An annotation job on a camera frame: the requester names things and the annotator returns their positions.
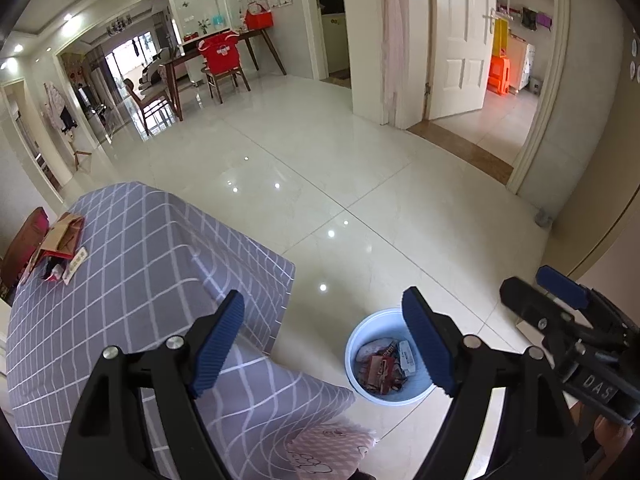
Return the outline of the patterned paper strip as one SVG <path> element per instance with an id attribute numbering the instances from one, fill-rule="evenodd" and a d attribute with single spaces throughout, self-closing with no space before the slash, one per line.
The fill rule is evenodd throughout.
<path id="1" fill-rule="evenodd" d="M 79 267 L 87 260 L 88 250 L 85 247 L 78 249 L 73 259 L 66 264 L 62 280 L 65 285 L 70 284 L 70 280 L 73 278 Z"/>

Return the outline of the orange plastic stool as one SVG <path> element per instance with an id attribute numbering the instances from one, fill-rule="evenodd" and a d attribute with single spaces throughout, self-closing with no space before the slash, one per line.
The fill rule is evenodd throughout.
<path id="1" fill-rule="evenodd" d="M 487 88 L 498 96 L 506 96 L 510 89 L 510 60 L 505 55 L 493 55 L 490 60 Z"/>

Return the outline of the white panel door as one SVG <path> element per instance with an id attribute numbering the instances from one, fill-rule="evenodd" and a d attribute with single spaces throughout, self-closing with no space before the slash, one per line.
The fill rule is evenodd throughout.
<path id="1" fill-rule="evenodd" d="M 496 0 L 435 0 L 431 120 L 483 107 L 495 4 Z"/>

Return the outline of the wooden dining chair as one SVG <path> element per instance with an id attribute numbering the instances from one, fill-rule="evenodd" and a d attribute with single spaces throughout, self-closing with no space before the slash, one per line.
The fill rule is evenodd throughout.
<path id="1" fill-rule="evenodd" d="M 130 98 L 133 99 L 137 105 L 144 131 L 148 136 L 150 135 L 150 130 L 146 120 L 149 117 L 152 117 L 155 113 L 166 106 L 168 106 L 173 113 L 176 112 L 175 105 L 169 95 L 167 84 L 164 82 L 153 84 L 151 87 L 146 89 L 143 96 L 139 96 L 137 92 L 134 91 L 134 83 L 131 79 L 126 78 L 124 80 L 124 86 Z"/>

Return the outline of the pink patterned under cloth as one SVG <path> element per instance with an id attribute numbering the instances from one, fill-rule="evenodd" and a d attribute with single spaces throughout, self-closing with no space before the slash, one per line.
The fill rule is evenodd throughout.
<path id="1" fill-rule="evenodd" d="M 373 479 L 362 460 L 378 443 L 373 431 L 351 422 L 325 422 L 300 432 L 285 445 L 299 479 Z"/>

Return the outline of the chair with red shirt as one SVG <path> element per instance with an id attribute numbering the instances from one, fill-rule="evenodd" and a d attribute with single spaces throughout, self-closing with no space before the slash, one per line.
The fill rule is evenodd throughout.
<path id="1" fill-rule="evenodd" d="M 198 53 L 204 58 L 204 68 L 209 95 L 211 98 L 217 97 L 222 103 L 222 94 L 219 81 L 230 77 L 231 81 L 238 86 L 238 77 L 241 77 L 247 91 L 250 85 L 244 74 L 241 65 L 238 41 L 240 35 L 233 30 L 222 32 L 215 36 L 209 36 L 198 43 Z"/>

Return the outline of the brown cardboard box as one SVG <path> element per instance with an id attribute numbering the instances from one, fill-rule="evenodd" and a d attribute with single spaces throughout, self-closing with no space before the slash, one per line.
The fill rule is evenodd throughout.
<path id="1" fill-rule="evenodd" d="M 29 260 L 28 273 L 40 269 L 43 281 L 59 281 L 66 266 L 76 255 L 84 229 L 85 217 L 66 212 L 50 227 Z"/>

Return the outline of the wooden dining table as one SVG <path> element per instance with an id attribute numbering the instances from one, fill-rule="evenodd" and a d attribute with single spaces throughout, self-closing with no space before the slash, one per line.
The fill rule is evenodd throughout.
<path id="1" fill-rule="evenodd" d="M 205 66 L 203 68 L 203 74 L 212 80 L 210 85 L 216 90 L 219 102 L 222 102 L 219 88 L 219 79 L 221 78 L 240 76 L 247 90 L 250 90 L 240 61 L 238 50 L 239 41 L 244 42 L 248 52 L 250 52 L 250 58 L 252 59 L 254 67 L 256 70 L 259 70 L 257 58 L 250 40 L 255 37 L 262 38 L 281 74 L 283 76 L 288 74 L 276 46 L 269 35 L 269 31 L 270 27 L 249 29 L 239 34 L 231 30 L 225 30 L 224 32 L 215 32 L 213 35 L 196 38 L 196 48 L 194 50 L 186 54 L 176 55 L 160 66 L 168 90 L 169 103 L 172 105 L 174 113 L 180 122 L 183 121 L 183 111 L 177 84 L 176 68 L 188 61 L 194 60 L 194 58 L 198 58 L 199 56 L 204 58 Z"/>

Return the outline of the dark red bench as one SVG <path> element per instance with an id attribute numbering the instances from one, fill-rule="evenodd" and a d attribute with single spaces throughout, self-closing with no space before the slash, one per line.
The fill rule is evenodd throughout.
<path id="1" fill-rule="evenodd" d="M 17 286 L 32 255 L 49 229 L 49 218 L 42 207 L 32 211 L 18 230 L 1 261 L 1 298 L 7 300 Z"/>

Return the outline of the light blue trash bin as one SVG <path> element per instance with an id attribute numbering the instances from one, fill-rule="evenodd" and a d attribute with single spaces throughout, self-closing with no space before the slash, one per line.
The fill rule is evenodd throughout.
<path id="1" fill-rule="evenodd" d="M 399 308 L 361 321 L 348 338 L 344 358 L 350 384 L 375 404 L 413 404 L 435 388 Z"/>

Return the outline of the pink lace curtain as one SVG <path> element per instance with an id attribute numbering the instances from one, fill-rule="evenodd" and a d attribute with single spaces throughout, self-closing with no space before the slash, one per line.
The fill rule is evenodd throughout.
<path id="1" fill-rule="evenodd" d="M 390 122 L 406 126 L 405 93 L 409 57 L 409 0 L 384 0 L 383 103 Z"/>

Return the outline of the red snack bag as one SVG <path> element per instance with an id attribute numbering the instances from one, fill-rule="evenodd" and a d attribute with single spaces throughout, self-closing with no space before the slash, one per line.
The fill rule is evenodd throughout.
<path id="1" fill-rule="evenodd" d="M 396 362 L 392 356 L 370 356 L 366 371 L 363 375 L 363 388 L 370 393 L 385 396 L 392 390 L 395 382 L 394 366 Z"/>

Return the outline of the grey checked tablecloth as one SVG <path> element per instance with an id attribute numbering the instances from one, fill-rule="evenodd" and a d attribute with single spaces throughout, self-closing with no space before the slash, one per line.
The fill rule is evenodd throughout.
<path id="1" fill-rule="evenodd" d="M 348 389 L 271 359 L 294 264 L 139 182 L 81 196 L 72 211 L 85 220 L 86 261 L 65 283 L 32 272 L 18 286 L 9 320 L 9 400 L 35 465 L 49 479 L 58 474 L 73 411 L 105 347 L 153 349 L 237 290 L 245 301 L 243 326 L 198 410 L 233 478 L 294 478 L 288 442 L 355 400 Z"/>

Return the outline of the coat rack with clothes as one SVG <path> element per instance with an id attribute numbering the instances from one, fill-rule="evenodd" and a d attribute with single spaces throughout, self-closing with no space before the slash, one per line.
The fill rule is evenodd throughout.
<path id="1" fill-rule="evenodd" d="M 44 95 L 44 111 L 46 112 L 49 122 L 62 134 L 66 143 L 70 147 L 73 155 L 75 170 L 80 168 L 81 157 L 90 157 L 91 153 L 84 150 L 78 150 L 75 145 L 75 129 L 77 122 L 67 107 L 66 99 L 62 93 L 55 87 L 52 82 L 46 81 L 43 84 Z"/>

